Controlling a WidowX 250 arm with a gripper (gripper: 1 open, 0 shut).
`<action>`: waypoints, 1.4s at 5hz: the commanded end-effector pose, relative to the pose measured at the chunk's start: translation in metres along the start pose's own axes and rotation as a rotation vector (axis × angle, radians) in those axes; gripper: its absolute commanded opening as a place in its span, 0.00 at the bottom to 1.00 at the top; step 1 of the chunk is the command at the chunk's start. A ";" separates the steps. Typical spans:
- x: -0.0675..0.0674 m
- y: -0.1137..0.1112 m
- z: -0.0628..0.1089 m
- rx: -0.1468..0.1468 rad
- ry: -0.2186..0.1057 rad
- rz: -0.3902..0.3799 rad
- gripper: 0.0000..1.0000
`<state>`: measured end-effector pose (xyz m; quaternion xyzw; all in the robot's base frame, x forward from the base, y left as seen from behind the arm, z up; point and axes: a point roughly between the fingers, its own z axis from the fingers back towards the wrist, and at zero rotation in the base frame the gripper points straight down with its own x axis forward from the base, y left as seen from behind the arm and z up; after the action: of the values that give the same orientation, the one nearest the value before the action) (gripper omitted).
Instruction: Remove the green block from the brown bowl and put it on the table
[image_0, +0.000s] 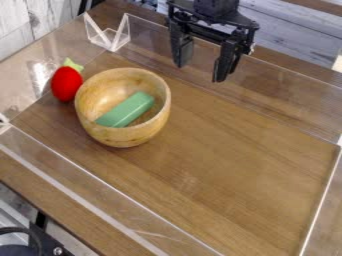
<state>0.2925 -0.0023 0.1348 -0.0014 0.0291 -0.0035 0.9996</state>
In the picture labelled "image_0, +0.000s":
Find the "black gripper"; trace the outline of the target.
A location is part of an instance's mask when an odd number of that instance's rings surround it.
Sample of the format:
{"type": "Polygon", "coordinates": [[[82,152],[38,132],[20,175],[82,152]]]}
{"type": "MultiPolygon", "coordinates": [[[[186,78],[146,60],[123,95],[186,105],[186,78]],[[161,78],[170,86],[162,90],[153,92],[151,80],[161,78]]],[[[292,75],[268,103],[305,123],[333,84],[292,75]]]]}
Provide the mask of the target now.
{"type": "Polygon", "coordinates": [[[175,65],[185,67],[193,58],[194,35],[221,45],[213,81],[223,82],[235,71],[242,54],[254,50],[258,22],[239,12],[239,0],[167,0],[167,5],[175,65]]]}

